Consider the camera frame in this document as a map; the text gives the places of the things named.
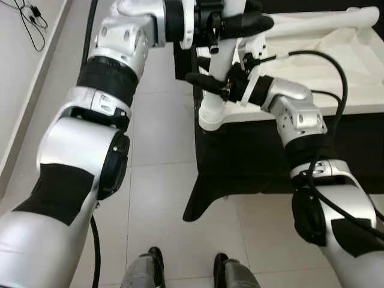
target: tile floor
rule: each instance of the tile floor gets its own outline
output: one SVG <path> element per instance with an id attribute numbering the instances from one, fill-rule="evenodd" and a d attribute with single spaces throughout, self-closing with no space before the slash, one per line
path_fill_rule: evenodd
<path id="1" fill-rule="evenodd" d="M 100 1 L 96 28 L 111 2 Z M 0 213 L 26 198 L 37 180 L 39 140 L 76 82 L 89 3 L 73 1 Z M 127 133 L 132 142 L 127 175 L 95 213 L 100 287 L 119 287 L 131 261 L 157 245 L 171 288 L 212 287 L 219 251 L 250 267 L 263 288 L 339 288 L 320 251 L 296 234 L 290 196 L 232 196 L 214 202 L 199 220 L 183 222 L 197 176 L 193 125 L 192 87 L 174 80 L 172 46 L 152 50 Z M 91 286 L 92 243 L 89 233 L 72 288 Z"/>

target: white wall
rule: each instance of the white wall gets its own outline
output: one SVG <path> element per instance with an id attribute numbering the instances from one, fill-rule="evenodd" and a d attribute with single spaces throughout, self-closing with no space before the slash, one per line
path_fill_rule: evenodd
<path id="1" fill-rule="evenodd" d="M 44 34 L 46 46 L 40 53 L 33 48 L 19 12 L 0 3 L 0 198 L 19 153 L 70 2 L 30 0 L 38 6 L 49 26 Z M 33 27 L 30 31 L 40 44 L 41 38 Z"/>

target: white tube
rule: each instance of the white tube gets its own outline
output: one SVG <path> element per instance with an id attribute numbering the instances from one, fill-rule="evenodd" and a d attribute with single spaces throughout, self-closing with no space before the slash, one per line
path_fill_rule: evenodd
<path id="1" fill-rule="evenodd" d="M 266 32 L 266 37 L 272 38 L 344 27 L 368 28 L 376 24 L 379 16 L 380 11 L 377 7 L 365 7 L 329 16 L 277 24 Z"/>
<path id="2" fill-rule="evenodd" d="M 223 17 L 230 17 L 244 12 L 246 0 L 226 0 L 224 2 Z M 210 75 L 218 80 L 225 80 L 229 71 L 237 39 L 228 39 L 219 42 L 219 52 L 212 55 Z M 224 118 L 224 104 L 219 95 L 206 92 L 199 110 L 199 122 L 203 129 L 209 130 L 206 122 L 218 123 Z"/>

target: robotic arm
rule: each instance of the robotic arm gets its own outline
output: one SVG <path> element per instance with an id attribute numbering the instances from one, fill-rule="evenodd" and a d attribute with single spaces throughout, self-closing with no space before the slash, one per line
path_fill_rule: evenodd
<path id="1" fill-rule="evenodd" d="M 218 64 L 220 55 L 226 55 L 226 60 L 232 58 L 228 56 L 233 55 L 235 41 L 230 39 L 251 36 L 273 25 L 259 11 L 233 15 L 244 9 L 245 1 L 239 2 L 118 0 L 112 5 L 88 62 L 81 68 L 77 86 L 69 91 L 67 102 L 40 143 L 40 178 L 31 196 L 0 217 L 1 288 L 69 287 L 92 213 L 99 200 L 118 190 L 125 175 L 129 139 L 124 132 L 148 50 L 164 46 L 167 41 L 179 42 L 183 49 L 192 44 L 208 46 L 211 53 L 217 54 L 209 80 L 218 78 L 221 85 L 225 76 L 216 70 L 220 65 L 230 67 L 230 63 Z M 231 12 L 232 4 L 240 10 Z M 226 42 L 218 45 L 218 39 Z M 218 99 L 213 94 L 235 90 L 226 83 L 224 89 L 220 85 L 211 90 L 213 102 Z M 295 226 L 299 234 L 322 247 L 345 287 L 367 287 L 367 283 L 370 287 L 384 287 L 380 273 L 384 252 L 374 251 L 382 243 L 373 241 L 376 246 L 362 245 L 368 250 L 352 251 L 348 248 L 349 238 L 344 242 L 340 239 L 349 235 L 356 240 L 353 229 L 340 214 L 304 193 L 307 186 L 302 176 L 308 170 L 319 135 L 326 133 L 308 89 L 265 76 L 252 82 L 247 91 L 250 102 L 275 115 L 283 145 L 292 156 L 292 179 L 297 183 L 293 208 L 295 211 L 296 203 Z M 239 96 L 244 92 L 231 94 Z M 356 218 L 376 227 L 369 199 L 347 164 L 335 159 L 322 157 L 317 163 L 317 189 Z M 319 214 L 314 217 L 315 209 Z"/>

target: power cord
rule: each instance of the power cord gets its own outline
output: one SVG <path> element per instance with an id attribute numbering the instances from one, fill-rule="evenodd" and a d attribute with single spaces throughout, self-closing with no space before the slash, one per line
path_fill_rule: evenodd
<path id="1" fill-rule="evenodd" d="M 339 63 L 334 58 L 332 58 L 331 56 L 329 56 L 329 55 L 327 55 L 327 54 L 325 54 L 323 52 L 314 51 L 314 50 L 299 50 L 299 51 L 292 51 L 292 52 L 288 53 L 288 57 L 293 56 L 293 55 L 316 55 L 316 56 L 322 57 L 322 58 L 326 59 L 327 61 L 329 61 L 336 68 L 337 72 L 339 73 L 340 79 L 341 79 L 341 83 L 342 83 L 342 86 L 343 86 L 343 93 L 342 93 L 342 96 L 341 96 L 340 103 L 338 102 L 338 107 L 337 107 L 337 111 L 336 111 L 336 114 L 335 114 L 332 130 L 331 130 L 332 131 L 332 135 L 334 136 L 335 132 L 337 130 L 337 125 L 340 122 L 340 119 L 341 119 L 341 117 L 343 115 L 345 106 L 347 104 L 347 98 L 348 98 L 348 83 L 347 83 L 347 77 L 345 75 L 344 70 L 342 69 L 342 67 L 339 65 Z M 274 55 L 274 56 L 271 56 L 271 57 L 268 57 L 268 58 L 264 58 L 264 59 L 255 59 L 254 60 L 254 64 L 260 65 L 261 63 L 268 62 L 268 61 L 273 61 L 273 60 L 276 60 L 276 59 L 278 59 L 277 55 Z M 374 235 L 374 236 L 376 236 L 379 239 L 384 241 L 384 233 L 383 232 L 381 232 L 381 231 L 379 231 L 379 230 L 377 230 L 375 228 L 372 228 L 369 225 L 362 224 L 354 216 L 352 216 L 351 214 L 349 214 L 348 212 L 346 212 L 345 210 L 343 210 L 342 208 L 337 206 L 334 202 L 330 201 L 327 197 L 325 197 L 316 188 L 316 186 L 314 184 L 314 179 L 313 179 L 313 172 L 314 172 L 315 165 L 316 165 L 317 161 L 319 160 L 319 158 L 320 158 L 320 149 L 318 149 L 318 151 L 316 152 L 312 162 L 310 163 L 310 166 L 309 166 L 309 169 L 308 169 L 308 172 L 307 172 L 308 184 L 309 184 L 309 188 L 310 188 L 310 191 L 312 192 L 313 196 L 315 196 L 318 199 L 320 199 L 323 203 L 328 205 L 334 211 L 338 212 L 340 215 L 342 215 L 345 219 L 347 219 L 348 221 L 350 221 L 354 225 L 358 226 L 362 230 L 364 230 L 364 231 L 366 231 L 366 232 L 368 232 L 368 233 L 370 233 L 370 234 L 372 234 L 372 235 Z M 376 215 L 383 221 L 384 215 L 381 214 L 376 209 L 375 206 L 374 206 L 374 210 L 375 210 Z"/>
<path id="2" fill-rule="evenodd" d="M 86 29 L 85 29 L 85 39 L 84 39 L 81 66 L 85 65 L 87 62 L 89 45 L 91 43 L 92 27 L 94 24 L 95 13 L 97 8 L 97 2 L 98 0 L 92 0 L 91 6 L 89 8 L 88 20 L 87 20 Z M 93 216 L 91 218 L 91 228 L 92 228 L 92 234 L 94 237 L 94 249 L 95 249 L 95 271 L 94 271 L 92 288 L 98 288 L 98 283 L 100 280 L 100 270 L 101 270 L 101 252 L 100 252 L 100 240 L 98 236 L 97 225 L 96 225 L 95 218 Z"/>
<path id="3" fill-rule="evenodd" d="M 26 29 L 26 31 L 28 33 L 29 38 L 32 41 L 32 45 L 33 45 L 34 49 L 37 52 L 42 51 L 44 49 L 45 45 L 46 45 L 46 40 L 45 40 L 45 37 L 44 37 L 43 33 L 40 31 L 40 29 L 44 29 L 46 31 L 46 29 L 48 28 L 47 21 L 42 17 L 41 12 L 37 8 L 37 6 L 31 5 L 31 3 L 29 3 L 29 1 L 28 1 L 28 4 L 25 4 L 25 0 L 23 0 L 21 5 L 19 5 L 19 3 L 17 3 L 16 0 L 13 0 L 13 1 L 14 1 L 16 6 L 11 5 L 11 4 L 5 2 L 4 0 L 0 0 L 0 3 L 6 5 L 6 6 L 10 7 L 10 8 L 12 8 L 12 9 L 15 9 L 15 10 L 19 11 L 21 20 L 22 20 L 22 22 L 24 24 L 24 27 L 25 27 L 25 29 Z M 24 13 L 25 9 L 29 9 L 31 11 L 31 14 L 27 16 Z M 41 37 L 41 39 L 43 41 L 43 44 L 41 45 L 41 47 L 37 47 L 37 45 L 36 45 L 36 43 L 35 43 L 35 41 L 34 41 L 34 39 L 32 37 L 32 34 L 31 34 L 31 32 L 30 32 L 26 22 L 28 22 L 30 25 L 32 25 L 36 29 L 36 31 L 39 33 L 39 35 L 40 35 L 40 37 Z"/>

